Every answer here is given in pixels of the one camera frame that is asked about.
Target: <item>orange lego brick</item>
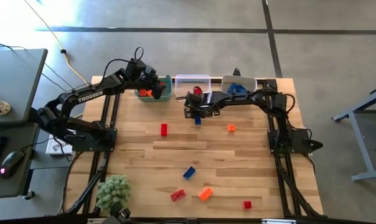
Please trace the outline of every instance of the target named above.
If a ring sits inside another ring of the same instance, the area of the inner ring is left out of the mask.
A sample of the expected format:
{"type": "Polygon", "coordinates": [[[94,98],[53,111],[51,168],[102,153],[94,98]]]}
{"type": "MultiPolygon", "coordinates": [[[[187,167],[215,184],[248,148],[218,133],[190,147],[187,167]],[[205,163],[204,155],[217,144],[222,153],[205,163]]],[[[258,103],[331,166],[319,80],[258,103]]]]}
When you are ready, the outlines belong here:
{"type": "Polygon", "coordinates": [[[229,125],[228,125],[228,131],[229,131],[229,132],[234,132],[234,131],[235,131],[235,125],[233,125],[233,124],[229,124],[229,125]]]}
{"type": "Polygon", "coordinates": [[[211,195],[213,194],[213,190],[211,188],[207,188],[204,190],[200,195],[200,199],[204,202],[206,201],[211,195]]]}

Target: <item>wooden table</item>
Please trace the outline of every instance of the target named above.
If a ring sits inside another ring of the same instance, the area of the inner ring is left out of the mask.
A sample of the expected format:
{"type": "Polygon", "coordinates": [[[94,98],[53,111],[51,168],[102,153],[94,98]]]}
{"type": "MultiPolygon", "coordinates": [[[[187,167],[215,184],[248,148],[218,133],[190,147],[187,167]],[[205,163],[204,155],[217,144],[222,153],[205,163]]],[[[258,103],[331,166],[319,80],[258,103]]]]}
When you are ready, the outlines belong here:
{"type": "MultiPolygon", "coordinates": [[[[93,83],[99,80],[100,77],[93,77],[93,83]]],[[[276,80],[278,91],[296,95],[292,79],[276,80]]],[[[219,90],[220,84],[213,84],[212,89],[219,90]]],[[[87,102],[83,119],[100,120],[103,101],[104,96],[87,102]]],[[[173,98],[168,102],[143,103],[133,91],[121,95],[116,119],[118,135],[108,175],[128,177],[132,185],[132,217],[282,217],[275,160],[268,149],[266,114],[252,105],[230,106],[220,116],[202,119],[202,125],[196,126],[193,119],[184,118],[183,104],[173,98]],[[167,123],[167,137],[160,136],[161,123],[167,123]],[[236,126],[234,133],[227,131],[228,124],[236,126]],[[186,181],[182,175],[190,166],[197,172],[186,181]],[[214,194],[202,202],[199,194],[206,187],[211,187],[214,194]],[[187,196],[173,202],[170,194],[180,189],[187,196]],[[251,201],[251,210],[243,209],[246,200],[251,201]]],[[[289,119],[294,126],[303,127],[297,100],[289,119]]],[[[65,208],[86,187],[92,157],[92,152],[84,152],[76,160],[67,185],[65,208]]],[[[311,163],[303,155],[291,157],[298,189],[315,211],[322,213],[311,163]]],[[[291,192],[287,190],[287,194],[293,211],[291,192]]]]}

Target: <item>potted succulent plant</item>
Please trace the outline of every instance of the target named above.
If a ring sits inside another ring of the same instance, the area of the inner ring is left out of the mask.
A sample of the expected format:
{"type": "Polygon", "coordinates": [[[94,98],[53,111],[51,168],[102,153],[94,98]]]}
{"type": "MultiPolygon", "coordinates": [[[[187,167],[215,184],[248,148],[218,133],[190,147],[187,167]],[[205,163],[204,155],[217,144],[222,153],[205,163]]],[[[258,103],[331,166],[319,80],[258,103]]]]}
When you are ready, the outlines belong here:
{"type": "Polygon", "coordinates": [[[99,184],[97,193],[97,207],[109,212],[114,203],[120,203],[122,208],[127,207],[131,186],[124,175],[107,177],[104,183],[99,184]]]}

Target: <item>concrete floor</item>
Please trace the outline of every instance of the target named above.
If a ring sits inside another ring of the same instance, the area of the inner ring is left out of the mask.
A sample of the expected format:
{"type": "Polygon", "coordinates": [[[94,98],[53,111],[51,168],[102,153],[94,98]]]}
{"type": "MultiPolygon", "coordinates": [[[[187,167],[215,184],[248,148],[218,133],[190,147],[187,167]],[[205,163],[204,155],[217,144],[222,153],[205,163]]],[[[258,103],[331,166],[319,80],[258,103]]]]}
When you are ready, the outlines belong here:
{"type": "MultiPolygon", "coordinates": [[[[261,0],[29,1],[51,26],[266,29],[261,0]]],[[[268,0],[274,29],[376,30],[376,0],[268,0]]],[[[73,86],[81,84],[66,66],[50,32],[23,1],[0,1],[0,42],[49,50],[47,63],[73,86]],[[4,17],[13,13],[13,17],[4,17]]],[[[268,34],[57,32],[85,78],[99,75],[107,61],[145,48],[144,61],[159,74],[231,74],[275,77],[268,34]]],[[[353,183],[365,171],[351,125],[330,117],[376,88],[376,35],[275,35],[283,77],[294,78],[305,126],[324,147],[314,153],[324,213],[332,218],[376,222],[376,179],[353,183]]],[[[114,64],[110,70],[124,67],[114,64]]],[[[45,69],[44,73],[56,77],[45,69]]],[[[61,91],[41,79],[34,106],[61,91]]],[[[77,108],[74,113],[81,113],[77,108]]],[[[0,199],[0,219],[56,214],[65,169],[35,172],[38,196],[0,199]]]]}

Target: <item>blue lego brick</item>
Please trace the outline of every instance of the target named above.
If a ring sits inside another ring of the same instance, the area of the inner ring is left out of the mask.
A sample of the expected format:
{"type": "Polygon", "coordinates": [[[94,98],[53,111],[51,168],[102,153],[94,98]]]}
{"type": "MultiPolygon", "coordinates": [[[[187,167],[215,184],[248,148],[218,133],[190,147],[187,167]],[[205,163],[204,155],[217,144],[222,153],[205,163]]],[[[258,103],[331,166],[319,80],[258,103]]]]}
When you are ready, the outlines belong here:
{"type": "Polygon", "coordinates": [[[237,86],[235,87],[235,91],[236,91],[237,93],[244,93],[244,92],[246,92],[246,89],[245,89],[245,87],[243,87],[243,86],[241,86],[241,85],[237,85],[237,86]]]}
{"type": "Polygon", "coordinates": [[[195,118],[195,125],[201,125],[202,122],[200,121],[200,117],[195,118]]]}
{"type": "Polygon", "coordinates": [[[237,84],[232,83],[232,84],[230,85],[230,88],[228,88],[228,92],[227,92],[227,93],[233,93],[234,90],[235,90],[236,85],[237,85],[237,84]]]}
{"type": "Polygon", "coordinates": [[[183,175],[183,177],[184,177],[186,180],[189,180],[189,179],[192,177],[192,175],[194,175],[195,171],[196,171],[196,170],[195,170],[193,167],[190,167],[190,168],[187,170],[187,172],[185,172],[185,174],[183,175]]]}

